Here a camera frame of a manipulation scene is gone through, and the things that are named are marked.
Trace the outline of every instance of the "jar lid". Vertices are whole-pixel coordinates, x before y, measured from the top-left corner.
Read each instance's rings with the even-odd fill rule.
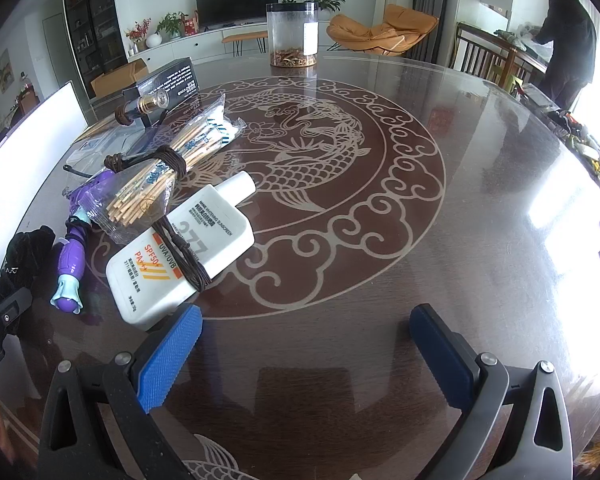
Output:
[[[267,4],[267,12],[312,12],[316,9],[315,2],[300,2],[294,4]]]

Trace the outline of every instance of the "television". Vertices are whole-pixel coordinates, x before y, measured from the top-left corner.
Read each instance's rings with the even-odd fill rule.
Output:
[[[267,16],[267,4],[278,0],[196,0],[200,27],[244,23]]]

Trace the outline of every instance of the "person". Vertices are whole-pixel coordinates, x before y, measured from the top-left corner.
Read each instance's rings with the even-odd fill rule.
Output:
[[[593,81],[596,29],[589,13],[579,0],[549,0],[534,41],[554,42],[554,54],[538,88],[561,109],[570,109],[580,90]]]

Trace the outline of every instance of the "white sunscreen bottle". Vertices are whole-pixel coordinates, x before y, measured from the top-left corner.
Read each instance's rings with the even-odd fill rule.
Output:
[[[235,206],[255,191],[249,174],[241,171],[203,187],[167,215],[211,278],[253,245],[251,224]],[[122,319],[142,330],[196,291],[153,228],[109,260],[107,279]]]

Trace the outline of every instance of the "purple toy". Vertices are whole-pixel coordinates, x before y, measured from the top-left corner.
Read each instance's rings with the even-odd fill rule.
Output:
[[[51,298],[51,304],[63,312],[80,314],[82,308],[78,287],[84,274],[87,229],[91,221],[79,201],[88,189],[106,182],[114,174],[111,170],[104,170],[69,196],[70,215],[66,222],[66,237],[69,241],[62,248],[58,259],[58,290]]]

